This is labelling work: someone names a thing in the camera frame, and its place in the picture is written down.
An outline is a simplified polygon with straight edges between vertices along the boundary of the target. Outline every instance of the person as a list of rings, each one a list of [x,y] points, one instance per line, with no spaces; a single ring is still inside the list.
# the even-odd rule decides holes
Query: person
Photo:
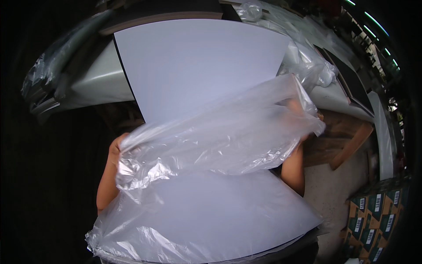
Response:
[[[98,214],[119,194],[119,190],[116,187],[116,174],[120,155],[120,143],[128,134],[124,133],[113,140],[108,149],[107,162],[97,190]],[[301,142],[284,161],[282,166],[280,166],[281,173],[279,176],[290,188],[303,197],[305,194],[305,175],[303,172],[303,147]]]
[[[300,104],[292,101],[288,107],[297,114],[302,113]],[[97,191],[97,212],[101,213],[114,198],[119,194],[116,187],[115,177],[117,174],[117,164],[120,155],[120,143],[128,135],[124,133],[116,138],[110,145],[107,163]],[[292,190],[300,196],[305,194],[305,175],[303,169],[303,144],[307,136],[302,137],[297,147],[288,158],[272,172],[283,180]],[[314,242],[303,247],[297,252],[283,259],[284,263],[313,263],[318,253],[318,243]]]

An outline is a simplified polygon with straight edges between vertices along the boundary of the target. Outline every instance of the stacked boxes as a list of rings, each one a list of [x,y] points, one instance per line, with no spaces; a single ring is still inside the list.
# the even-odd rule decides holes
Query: stacked boxes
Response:
[[[376,262],[407,203],[408,179],[365,186],[350,199],[344,253],[363,264]]]

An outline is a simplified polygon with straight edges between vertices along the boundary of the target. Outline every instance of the clear plastic bag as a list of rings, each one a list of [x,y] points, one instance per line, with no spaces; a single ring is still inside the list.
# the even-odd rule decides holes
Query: clear plastic bag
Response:
[[[97,31],[111,14],[111,10],[95,14],[79,23],[51,44],[37,59],[24,79],[21,88],[21,94],[24,99],[36,103],[40,100],[42,101],[42,97],[46,96],[50,90],[55,90],[59,83],[61,71],[71,56],[89,36]],[[46,88],[46,85],[50,83],[54,83],[53,87]],[[64,90],[59,93],[61,98],[65,96]]]
[[[266,169],[324,131],[316,111],[287,74],[137,128],[120,146],[120,194],[87,233],[88,248],[113,263],[238,263],[294,243],[322,218]]]
[[[242,21],[258,21],[262,17],[262,8],[255,3],[243,3],[236,12]]]
[[[294,73],[308,94],[316,85],[327,87],[330,83],[335,82],[335,76],[338,73],[337,67],[319,55],[300,31],[291,30],[292,27],[296,28],[303,24],[302,20],[306,19],[302,19],[281,7],[265,2],[261,3],[263,8],[269,10],[270,13],[264,14],[262,19],[245,19],[243,21],[278,31],[292,38],[279,74]]]
[[[305,40],[303,34],[287,30],[292,38],[283,59],[280,74],[294,73],[303,88],[310,93],[315,85],[327,87],[335,81],[336,66],[321,57]]]

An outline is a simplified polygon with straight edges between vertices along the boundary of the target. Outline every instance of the white board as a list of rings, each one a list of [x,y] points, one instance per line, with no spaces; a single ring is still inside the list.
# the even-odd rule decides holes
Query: white board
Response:
[[[290,40],[218,19],[161,21],[114,35],[146,122],[173,120],[274,78]]]
[[[145,191],[144,204],[122,198],[121,209],[99,216],[104,233],[97,248],[122,260],[211,263],[284,245],[322,222],[268,170],[187,173],[154,181]],[[161,204],[145,203],[157,197]]]

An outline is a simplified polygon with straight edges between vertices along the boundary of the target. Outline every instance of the concrete floor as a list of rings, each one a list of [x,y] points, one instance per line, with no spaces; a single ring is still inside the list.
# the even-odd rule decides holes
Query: concrete floor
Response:
[[[305,200],[330,222],[330,233],[318,237],[316,263],[330,263],[343,245],[339,237],[348,221],[349,207],[344,202],[368,181],[366,150],[361,147],[337,170],[328,164],[305,168]]]

